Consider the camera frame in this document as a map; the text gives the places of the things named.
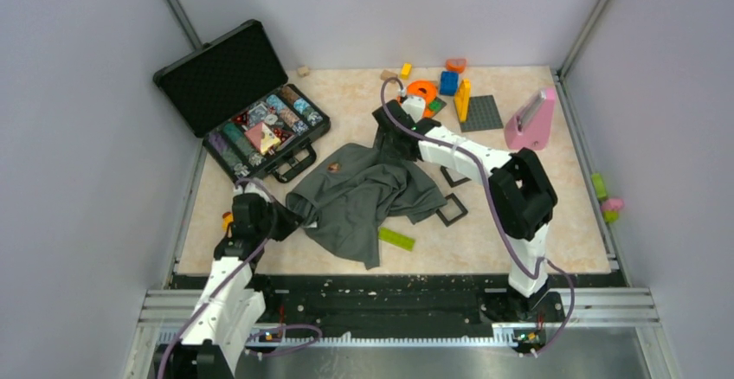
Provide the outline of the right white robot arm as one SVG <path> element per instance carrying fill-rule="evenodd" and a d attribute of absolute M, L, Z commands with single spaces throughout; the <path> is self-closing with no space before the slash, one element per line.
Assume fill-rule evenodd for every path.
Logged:
<path fill-rule="evenodd" d="M 481 185 L 500 238 L 511 257 L 507 307 L 530 320 L 542 310 L 546 237 L 557 193 L 535 151 L 480 145 L 434 119 L 413 120 L 396 101 L 372 113 L 383 142 L 409 161 L 436 164 Z"/>

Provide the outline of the grey t-shirt garment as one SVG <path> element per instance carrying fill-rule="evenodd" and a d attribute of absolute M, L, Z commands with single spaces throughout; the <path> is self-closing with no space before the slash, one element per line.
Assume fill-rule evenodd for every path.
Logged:
<path fill-rule="evenodd" d="M 331 173 L 327 166 L 339 163 Z M 381 265 L 378 231 L 392 216 L 421 222 L 446 204 L 435 181 L 415 163 L 349 143 L 335 150 L 286 195 L 306 235 L 333 255 Z"/>

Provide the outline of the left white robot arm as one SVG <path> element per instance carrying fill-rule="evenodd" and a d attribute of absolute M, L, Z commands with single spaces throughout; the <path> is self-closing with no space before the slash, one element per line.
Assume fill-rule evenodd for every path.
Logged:
<path fill-rule="evenodd" d="M 301 220 L 257 178 L 236 183 L 231 217 L 192 314 L 153 357 L 157 378 L 235 377 L 256 322 L 277 311 L 275 295 L 250 283 L 266 245 L 285 240 Z"/>

